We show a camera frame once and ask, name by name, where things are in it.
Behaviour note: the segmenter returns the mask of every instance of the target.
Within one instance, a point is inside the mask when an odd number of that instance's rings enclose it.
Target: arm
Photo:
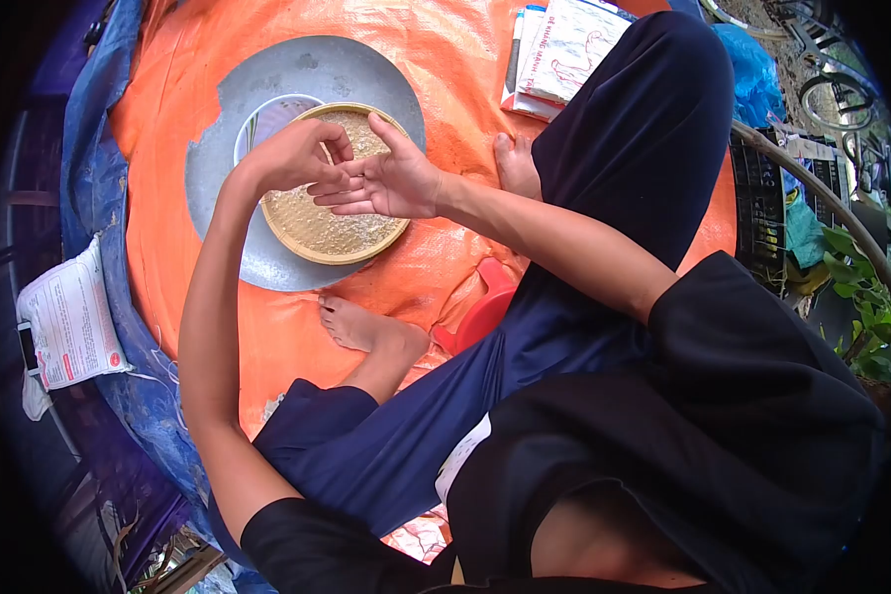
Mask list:
[[[375,114],[369,125],[391,152],[341,165],[348,184],[315,184],[314,201],[337,215],[447,217],[526,255],[604,305],[646,324],[677,275],[618,230],[576,212],[444,173]]]
[[[442,216],[526,255],[604,305],[646,324],[677,275],[598,220],[445,174]]]
[[[262,507],[301,497],[250,444],[238,422],[238,272],[250,215],[270,189],[347,176],[326,163],[352,159],[343,128],[310,120],[292,124],[229,174],[192,273],[181,315],[178,377],[181,405],[221,517],[235,541]]]

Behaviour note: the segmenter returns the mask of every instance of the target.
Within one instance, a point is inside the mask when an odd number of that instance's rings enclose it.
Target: sleeve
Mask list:
[[[828,343],[732,257],[717,252],[679,279],[649,330],[659,391],[715,443],[803,497],[866,494],[881,413]]]
[[[244,528],[241,548],[282,594],[412,594],[430,586],[427,565],[308,499],[264,506]]]

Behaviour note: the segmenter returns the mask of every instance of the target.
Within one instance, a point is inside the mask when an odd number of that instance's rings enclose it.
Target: hand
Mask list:
[[[334,215],[386,215],[399,219],[437,217],[443,173],[416,144],[375,113],[369,128],[391,152],[342,163],[348,182],[313,184],[313,203],[330,206]]]
[[[333,165],[321,148],[330,151]],[[256,184],[256,198],[270,190],[292,190],[313,182],[349,184],[349,175],[339,166],[353,160],[353,147],[342,125],[320,120],[298,120],[252,149],[237,169]]]

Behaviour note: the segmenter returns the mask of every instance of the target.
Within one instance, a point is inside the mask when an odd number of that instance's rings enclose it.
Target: white bowl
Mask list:
[[[279,132],[294,118],[322,104],[324,102],[316,97],[300,93],[280,95],[262,103],[241,125],[238,139],[235,140],[235,165],[244,159],[250,149]]]

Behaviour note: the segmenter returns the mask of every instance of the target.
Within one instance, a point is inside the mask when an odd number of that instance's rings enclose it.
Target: bare foot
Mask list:
[[[512,145],[504,132],[495,136],[495,163],[499,167],[501,189],[526,198],[542,199],[542,180],[531,160],[531,139],[519,136]]]
[[[340,297],[320,297],[320,323],[342,347],[401,352],[405,358],[412,357],[410,365],[429,348],[429,336],[419,326],[372,314]]]

